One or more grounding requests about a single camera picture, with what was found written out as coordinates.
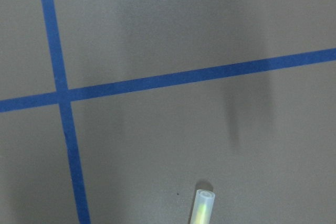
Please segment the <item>yellow marker pen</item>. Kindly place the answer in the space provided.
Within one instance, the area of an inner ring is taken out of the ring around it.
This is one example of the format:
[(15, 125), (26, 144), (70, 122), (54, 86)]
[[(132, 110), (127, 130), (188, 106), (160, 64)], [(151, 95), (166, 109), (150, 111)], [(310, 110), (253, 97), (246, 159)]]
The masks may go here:
[(209, 224), (215, 194), (212, 191), (198, 189), (195, 194), (190, 224)]

